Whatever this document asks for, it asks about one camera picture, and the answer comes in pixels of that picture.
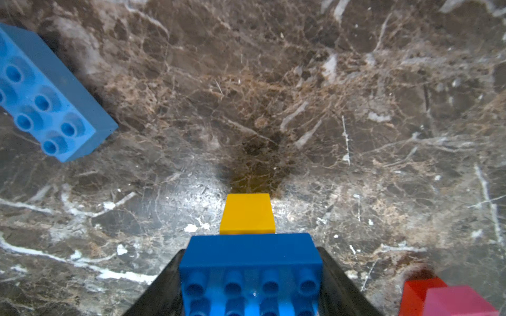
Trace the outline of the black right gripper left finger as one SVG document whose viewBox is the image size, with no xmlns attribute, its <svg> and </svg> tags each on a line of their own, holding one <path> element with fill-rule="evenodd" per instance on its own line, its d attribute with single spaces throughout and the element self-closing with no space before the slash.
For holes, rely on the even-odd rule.
<svg viewBox="0 0 506 316">
<path fill-rule="evenodd" d="M 185 249 L 179 250 L 153 283 L 123 316 L 184 315 L 179 264 Z"/>
</svg>

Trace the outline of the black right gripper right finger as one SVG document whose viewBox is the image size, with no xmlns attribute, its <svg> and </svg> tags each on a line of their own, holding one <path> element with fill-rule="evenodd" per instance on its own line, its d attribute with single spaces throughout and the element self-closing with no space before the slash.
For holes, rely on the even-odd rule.
<svg viewBox="0 0 506 316">
<path fill-rule="evenodd" d="M 344 270 L 323 248 L 317 247 L 323 262 L 318 313 L 322 316 L 382 316 L 346 276 Z"/>
</svg>

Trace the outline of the red long lego brick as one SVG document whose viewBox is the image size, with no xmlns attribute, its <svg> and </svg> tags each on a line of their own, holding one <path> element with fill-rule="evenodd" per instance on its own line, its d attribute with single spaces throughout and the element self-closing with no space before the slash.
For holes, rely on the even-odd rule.
<svg viewBox="0 0 506 316">
<path fill-rule="evenodd" d="M 399 316 L 422 316 L 427 291 L 443 287 L 447 287 L 447 284 L 438 277 L 407 280 L 403 287 Z"/>
</svg>

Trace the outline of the dark blue long lego brick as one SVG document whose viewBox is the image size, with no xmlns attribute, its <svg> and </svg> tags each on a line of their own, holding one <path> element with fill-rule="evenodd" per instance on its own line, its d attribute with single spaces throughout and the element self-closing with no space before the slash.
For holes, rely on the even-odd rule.
<svg viewBox="0 0 506 316">
<path fill-rule="evenodd" d="M 316 315 L 322 258 L 308 233 L 194 236 L 179 265 L 186 315 Z"/>
</svg>

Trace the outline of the pink square lego brick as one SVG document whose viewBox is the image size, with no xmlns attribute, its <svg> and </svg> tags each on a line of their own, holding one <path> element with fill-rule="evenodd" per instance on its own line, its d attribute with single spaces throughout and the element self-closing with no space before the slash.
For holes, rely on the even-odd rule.
<svg viewBox="0 0 506 316">
<path fill-rule="evenodd" d="M 499 315 L 497 309 L 469 286 L 430 288 L 423 316 Z"/>
</svg>

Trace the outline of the yellow square lego brick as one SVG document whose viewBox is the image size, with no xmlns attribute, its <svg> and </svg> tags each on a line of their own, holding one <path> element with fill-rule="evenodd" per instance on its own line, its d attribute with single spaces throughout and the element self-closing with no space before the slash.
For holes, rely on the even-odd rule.
<svg viewBox="0 0 506 316">
<path fill-rule="evenodd" d="M 275 234 L 270 195 L 228 194 L 220 234 Z"/>
</svg>

